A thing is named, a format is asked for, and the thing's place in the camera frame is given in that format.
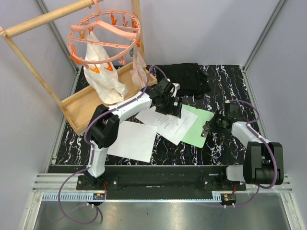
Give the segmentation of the printed paper sheet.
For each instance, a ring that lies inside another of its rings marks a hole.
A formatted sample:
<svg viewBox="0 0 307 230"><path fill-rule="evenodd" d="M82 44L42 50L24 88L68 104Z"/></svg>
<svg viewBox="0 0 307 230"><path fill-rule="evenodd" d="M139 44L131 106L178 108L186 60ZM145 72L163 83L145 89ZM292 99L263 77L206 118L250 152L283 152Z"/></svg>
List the printed paper sheet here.
<svg viewBox="0 0 307 230"><path fill-rule="evenodd" d="M181 118L164 115L155 110L155 106L143 110L136 115L136 118L145 125L157 126L157 133L175 145L180 143L198 118L185 108L181 110Z"/></svg>

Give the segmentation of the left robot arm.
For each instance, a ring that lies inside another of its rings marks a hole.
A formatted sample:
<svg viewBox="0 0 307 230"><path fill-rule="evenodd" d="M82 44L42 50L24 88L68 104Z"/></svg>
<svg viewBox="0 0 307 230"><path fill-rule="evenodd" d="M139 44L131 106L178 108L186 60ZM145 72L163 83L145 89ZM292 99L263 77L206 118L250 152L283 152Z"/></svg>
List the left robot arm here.
<svg viewBox="0 0 307 230"><path fill-rule="evenodd" d="M84 140L91 146L91 153L84 175L87 184L94 190L103 186L102 174L108 148L118 137L119 125L129 117L149 109L156 112L181 118L182 97L177 96L178 83L162 79L158 84L145 86L133 97L110 107L99 105L84 133Z"/></svg>

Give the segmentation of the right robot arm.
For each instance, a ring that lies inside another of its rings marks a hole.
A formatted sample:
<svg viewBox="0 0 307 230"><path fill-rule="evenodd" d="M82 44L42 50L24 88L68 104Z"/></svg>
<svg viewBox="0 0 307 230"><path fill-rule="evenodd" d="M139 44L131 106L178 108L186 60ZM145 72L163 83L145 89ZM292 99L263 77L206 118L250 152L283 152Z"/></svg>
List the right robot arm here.
<svg viewBox="0 0 307 230"><path fill-rule="evenodd" d="M246 121L240 111L239 103L254 109L257 118ZM227 100L224 108L216 112L210 121L202 127L202 137L210 133L229 133L246 149L242 165L226 166L218 177L218 185L224 190L230 189L235 182L255 184L263 189L282 185L284 181L283 147L278 142L264 138L252 127L260 118L257 109L242 100Z"/></svg>

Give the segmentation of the white paper sheet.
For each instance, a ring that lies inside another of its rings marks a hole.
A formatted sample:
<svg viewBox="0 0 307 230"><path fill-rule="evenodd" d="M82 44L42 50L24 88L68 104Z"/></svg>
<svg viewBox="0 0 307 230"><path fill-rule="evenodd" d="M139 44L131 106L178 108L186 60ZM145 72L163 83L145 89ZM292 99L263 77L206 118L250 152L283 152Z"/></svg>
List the white paper sheet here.
<svg viewBox="0 0 307 230"><path fill-rule="evenodd" d="M124 121L119 125L118 137L107 153L149 163L156 132L157 126Z"/></svg>

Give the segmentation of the green clipboard folder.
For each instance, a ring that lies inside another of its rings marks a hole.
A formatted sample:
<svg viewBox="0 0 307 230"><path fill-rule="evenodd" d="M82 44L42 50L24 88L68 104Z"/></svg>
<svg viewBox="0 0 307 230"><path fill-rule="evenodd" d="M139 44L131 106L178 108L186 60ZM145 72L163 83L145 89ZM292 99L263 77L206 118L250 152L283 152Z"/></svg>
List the green clipboard folder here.
<svg viewBox="0 0 307 230"><path fill-rule="evenodd" d="M206 137L202 136L202 127L207 121L210 121L213 118L214 113L199 108L191 107L189 105L183 105L182 109L193 113L197 116L197 119L181 141L197 148L203 148Z"/></svg>

